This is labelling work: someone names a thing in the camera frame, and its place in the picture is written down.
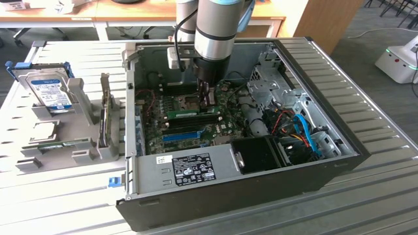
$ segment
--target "hard drive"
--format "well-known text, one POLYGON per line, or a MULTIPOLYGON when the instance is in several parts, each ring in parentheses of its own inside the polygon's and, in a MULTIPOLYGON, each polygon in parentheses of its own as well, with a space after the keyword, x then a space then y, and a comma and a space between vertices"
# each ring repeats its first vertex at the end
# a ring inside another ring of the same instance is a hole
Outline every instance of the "hard drive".
POLYGON ((24 69, 15 67, 13 74, 29 92, 35 106, 45 106, 51 113, 73 110, 76 99, 67 87, 72 77, 68 64, 31 65, 24 69))

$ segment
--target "green circuit board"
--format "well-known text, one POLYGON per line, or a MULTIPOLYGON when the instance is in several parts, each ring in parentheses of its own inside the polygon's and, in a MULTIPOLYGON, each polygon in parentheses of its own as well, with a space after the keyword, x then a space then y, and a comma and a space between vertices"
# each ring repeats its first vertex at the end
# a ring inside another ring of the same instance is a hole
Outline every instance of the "green circuit board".
POLYGON ((155 92, 154 104, 151 93, 138 97, 138 104, 142 107, 144 120, 146 154, 215 146, 228 143, 232 139, 242 138, 243 128, 239 126, 238 120, 240 121, 243 119, 243 113, 239 108, 227 107, 227 99, 232 93, 234 89, 216 89, 218 106, 211 107, 204 113, 199 112, 199 107, 195 104, 196 100, 194 98, 198 97, 198 94, 164 96, 155 92), (180 117, 183 114, 184 117, 219 114, 218 116, 222 118, 214 124, 195 126, 200 131, 200 138, 163 141, 163 132, 168 130, 167 120, 175 118, 176 114, 180 114, 180 117))

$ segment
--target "white label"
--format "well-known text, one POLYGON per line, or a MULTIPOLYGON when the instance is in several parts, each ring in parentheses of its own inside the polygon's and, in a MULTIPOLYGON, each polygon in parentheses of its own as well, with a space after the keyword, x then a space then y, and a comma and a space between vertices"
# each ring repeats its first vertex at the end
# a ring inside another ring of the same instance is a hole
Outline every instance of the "white label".
POLYGON ((91 21, 91 18, 71 18, 72 21, 91 21))
POLYGON ((49 109, 60 110, 71 108, 68 95, 60 90, 60 80, 35 80, 31 83, 37 97, 49 109))
POLYGON ((172 155, 156 157, 156 164, 170 163, 171 161, 172 161, 172 155))

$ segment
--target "desk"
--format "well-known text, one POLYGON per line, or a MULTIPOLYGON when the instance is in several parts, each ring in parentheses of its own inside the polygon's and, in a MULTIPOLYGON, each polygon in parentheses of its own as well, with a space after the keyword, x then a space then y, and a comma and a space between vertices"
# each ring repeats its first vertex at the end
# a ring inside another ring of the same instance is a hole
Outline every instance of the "desk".
MULTIPOLYGON (((268 25, 267 37, 276 36, 283 19, 284 17, 278 15, 270 0, 256 1, 250 25, 268 25)), ((107 27, 174 26, 176 25, 176 1, 167 0, 160 3, 146 1, 120 5, 111 0, 100 0, 95 20, 100 41, 108 40, 107 27)))
MULTIPOLYGON (((278 16, 270 0, 256 2, 250 25, 263 25, 267 37, 275 37, 283 16, 278 16)), ((111 0, 99 0, 76 7, 75 13, 59 15, 47 9, 27 9, 0 12, 1 28, 33 27, 95 27, 100 41, 108 41, 107 27, 119 26, 174 26, 176 24, 176 2, 146 2, 118 4, 111 0)), ((260 34, 246 32, 246 36, 260 34)))
POLYGON ((93 27, 97 2, 75 7, 72 14, 55 14, 44 8, 0 10, 1 28, 93 27))

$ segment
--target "white robot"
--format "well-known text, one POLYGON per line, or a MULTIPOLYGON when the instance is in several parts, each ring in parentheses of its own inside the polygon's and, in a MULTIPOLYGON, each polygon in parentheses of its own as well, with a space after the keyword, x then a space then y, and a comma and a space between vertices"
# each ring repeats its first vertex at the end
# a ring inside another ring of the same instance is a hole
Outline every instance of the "white robot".
POLYGON ((405 45, 387 47, 375 66, 398 83, 418 83, 418 36, 405 45))

